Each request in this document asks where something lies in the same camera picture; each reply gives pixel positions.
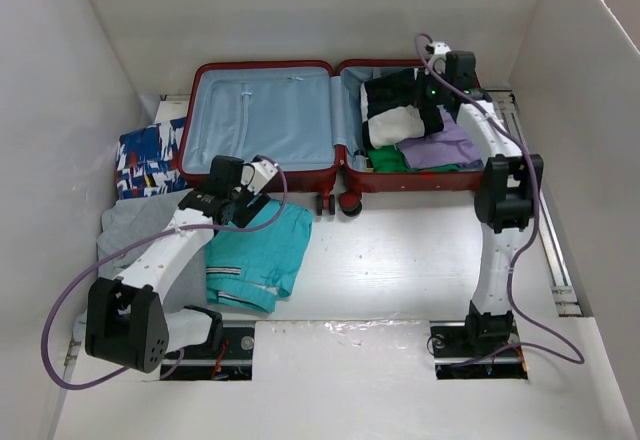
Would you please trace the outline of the black white checkered blanket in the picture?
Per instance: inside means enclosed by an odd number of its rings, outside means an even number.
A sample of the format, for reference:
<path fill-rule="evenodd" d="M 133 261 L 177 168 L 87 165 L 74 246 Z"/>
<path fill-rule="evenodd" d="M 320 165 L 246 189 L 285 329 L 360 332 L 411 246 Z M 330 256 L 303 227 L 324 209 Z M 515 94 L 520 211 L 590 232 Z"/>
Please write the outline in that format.
<path fill-rule="evenodd" d="M 414 71 L 403 69 L 364 82 L 360 86 L 362 138 L 367 149 L 393 146 L 443 130 L 439 106 L 416 108 Z"/>

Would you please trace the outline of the purple t-shirt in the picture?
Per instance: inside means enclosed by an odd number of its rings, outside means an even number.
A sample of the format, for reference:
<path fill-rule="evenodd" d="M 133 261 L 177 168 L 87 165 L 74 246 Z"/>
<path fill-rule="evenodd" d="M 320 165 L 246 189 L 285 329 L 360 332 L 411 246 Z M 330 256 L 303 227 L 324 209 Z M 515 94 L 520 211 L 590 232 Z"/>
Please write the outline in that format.
<path fill-rule="evenodd" d="M 440 107 L 443 130 L 421 138 L 401 141 L 396 148 L 406 164 L 414 170 L 451 167 L 459 170 L 478 170 L 484 166 L 478 148 L 444 108 Z"/>

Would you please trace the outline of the teal shorts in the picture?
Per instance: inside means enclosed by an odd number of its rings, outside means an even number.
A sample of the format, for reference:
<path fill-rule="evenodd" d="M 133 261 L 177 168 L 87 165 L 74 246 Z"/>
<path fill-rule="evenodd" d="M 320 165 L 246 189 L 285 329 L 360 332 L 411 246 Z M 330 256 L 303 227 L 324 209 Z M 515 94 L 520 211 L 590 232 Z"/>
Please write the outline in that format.
<path fill-rule="evenodd" d="M 205 249 L 207 301 L 272 313 L 294 289 L 312 232 L 304 207 L 270 201 L 250 222 L 250 233 L 220 232 Z"/>

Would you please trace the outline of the green t-shirt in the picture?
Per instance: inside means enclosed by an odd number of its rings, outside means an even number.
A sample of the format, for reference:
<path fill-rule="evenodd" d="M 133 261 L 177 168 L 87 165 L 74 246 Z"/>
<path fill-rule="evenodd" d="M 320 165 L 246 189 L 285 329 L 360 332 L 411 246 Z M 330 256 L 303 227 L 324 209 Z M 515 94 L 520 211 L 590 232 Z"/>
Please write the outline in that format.
<path fill-rule="evenodd" d="M 430 168 L 411 168 L 405 156 L 395 146 L 384 146 L 367 151 L 367 158 L 374 173 L 456 172 L 460 168 L 448 164 Z"/>

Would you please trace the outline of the small clear bottle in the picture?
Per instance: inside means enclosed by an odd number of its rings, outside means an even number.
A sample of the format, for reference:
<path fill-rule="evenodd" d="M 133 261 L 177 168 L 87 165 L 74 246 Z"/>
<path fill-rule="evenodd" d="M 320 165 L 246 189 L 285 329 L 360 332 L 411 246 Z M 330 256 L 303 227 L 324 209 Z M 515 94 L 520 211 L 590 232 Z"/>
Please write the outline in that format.
<path fill-rule="evenodd" d="M 354 154 L 352 155 L 351 168 L 356 170 L 356 171 L 360 171 L 360 172 L 365 172 L 366 171 L 366 169 L 367 169 L 367 155 L 366 155 L 365 151 L 356 150 L 354 152 Z"/>

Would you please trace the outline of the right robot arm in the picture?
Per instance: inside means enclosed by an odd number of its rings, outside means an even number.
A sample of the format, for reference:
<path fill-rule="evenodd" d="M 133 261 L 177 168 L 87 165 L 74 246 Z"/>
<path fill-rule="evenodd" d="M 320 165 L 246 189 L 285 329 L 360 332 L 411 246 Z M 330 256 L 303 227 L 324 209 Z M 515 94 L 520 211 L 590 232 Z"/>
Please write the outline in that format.
<path fill-rule="evenodd" d="M 476 290 L 462 329 L 463 347 L 476 354 L 504 346 L 512 334 L 515 263 L 539 227 L 543 160 L 507 132 L 491 99 L 476 88 L 475 57 L 444 43 L 418 49 L 425 67 L 428 97 L 451 108 L 454 120 L 480 152 L 484 170 L 474 198 L 482 228 L 482 256 Z"/>

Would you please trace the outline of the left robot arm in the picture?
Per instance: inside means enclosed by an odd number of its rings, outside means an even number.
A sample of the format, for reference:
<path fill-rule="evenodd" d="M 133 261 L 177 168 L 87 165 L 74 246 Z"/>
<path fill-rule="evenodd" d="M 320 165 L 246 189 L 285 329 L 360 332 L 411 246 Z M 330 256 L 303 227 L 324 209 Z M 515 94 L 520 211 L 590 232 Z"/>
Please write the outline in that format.
<path fill-rule="evenodd" d="M 220 314 L 187 305 L 168 313 L 164 301 L 193 257 L 221 231 L 252 231 L 268 204 L 264 188 L 279 175 L 264 156 L 251 162 L 216 156 L 206 181 L 178 203 L 166 228 L 113 278 L 88 293 L 85 351 L 94 358 L 151 373 L 168 354 L 212 356 L 223 344 Z"/>

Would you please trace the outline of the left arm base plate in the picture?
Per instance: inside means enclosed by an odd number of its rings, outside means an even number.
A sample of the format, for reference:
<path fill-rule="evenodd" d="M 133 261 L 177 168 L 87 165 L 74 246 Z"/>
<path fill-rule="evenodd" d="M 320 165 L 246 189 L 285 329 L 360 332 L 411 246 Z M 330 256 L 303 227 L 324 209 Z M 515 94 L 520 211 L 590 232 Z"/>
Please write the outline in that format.
<path fill-rule="evenodd" d="M 179 353 L 170 353 L 161 364 L 160 376 L 165 381 L 250 381 L 254 346 L 254 323 L 225 324 L 217 350 L 185 347 L 179 364 Z"/>

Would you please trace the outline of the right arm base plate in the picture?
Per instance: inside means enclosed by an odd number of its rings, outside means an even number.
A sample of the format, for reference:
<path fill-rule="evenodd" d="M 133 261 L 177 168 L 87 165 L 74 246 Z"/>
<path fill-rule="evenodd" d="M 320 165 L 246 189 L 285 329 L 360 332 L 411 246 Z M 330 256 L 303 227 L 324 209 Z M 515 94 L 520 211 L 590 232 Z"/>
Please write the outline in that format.
<path fill-rule="evenodd" d="M 520 348 L 496 353 L 519 340 L 513 325 L 506 337 L 481 340 L 474 346 L 462 322 L 431 322 L 427 349 L 434 358 L 438 380 L 527 380 L 527 365 Z"/>

